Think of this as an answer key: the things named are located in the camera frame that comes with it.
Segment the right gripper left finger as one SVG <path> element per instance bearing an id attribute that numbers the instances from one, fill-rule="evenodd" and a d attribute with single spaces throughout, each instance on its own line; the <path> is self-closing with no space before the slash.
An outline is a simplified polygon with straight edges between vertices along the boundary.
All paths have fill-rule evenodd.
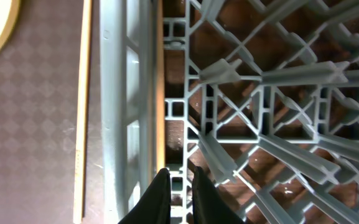
<path id="1" fill-rule="evenodd" d="M 170 202 L 170 174 L 168 169 L 163 168 L 119 224 L 169 224 Z"/>

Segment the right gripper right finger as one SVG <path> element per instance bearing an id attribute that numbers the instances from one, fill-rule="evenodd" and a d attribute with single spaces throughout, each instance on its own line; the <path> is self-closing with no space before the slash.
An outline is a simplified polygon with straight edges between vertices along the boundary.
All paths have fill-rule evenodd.
<path id="1" fill-rule="evenodd" d="M 201 167 L 196 167 L 192 181 L 193 220 L 196 224 L 244 224 L 222 200 Z"/>

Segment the wooden chopstick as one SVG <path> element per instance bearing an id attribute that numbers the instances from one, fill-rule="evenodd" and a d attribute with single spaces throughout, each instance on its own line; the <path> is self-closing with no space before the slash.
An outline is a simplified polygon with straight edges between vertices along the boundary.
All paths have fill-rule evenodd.
<path id="1" fill-rule="evenodd" d="M 166 165 L 164 101 L 164 20 L 162 0 L 156 0 L 156 171 Z"/>
<path id="2" fill-rule="evenodd" d="M 85 157 L 88 117 L 88 87 L 90 68 L 90 40 L 92 0 L 83 1 L 80 58 L 78 69 L 77 125 L 75 143 L 75 175 L 73 191 L 73 223 L 81 224 L 84 211 Z"/>

